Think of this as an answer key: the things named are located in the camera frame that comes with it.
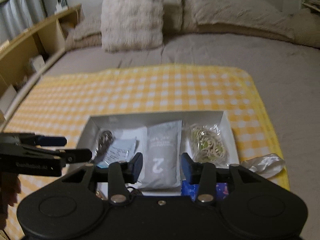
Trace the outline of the person's left hand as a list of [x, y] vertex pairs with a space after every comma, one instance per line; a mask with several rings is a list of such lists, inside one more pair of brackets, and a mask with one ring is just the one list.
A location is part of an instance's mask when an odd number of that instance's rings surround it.
[[1, 230], [7, 223], [8, 206], [14, 206], [17, 201], [17, 195], [21, 192], [21, 182], [17, 174], [1, 172]]

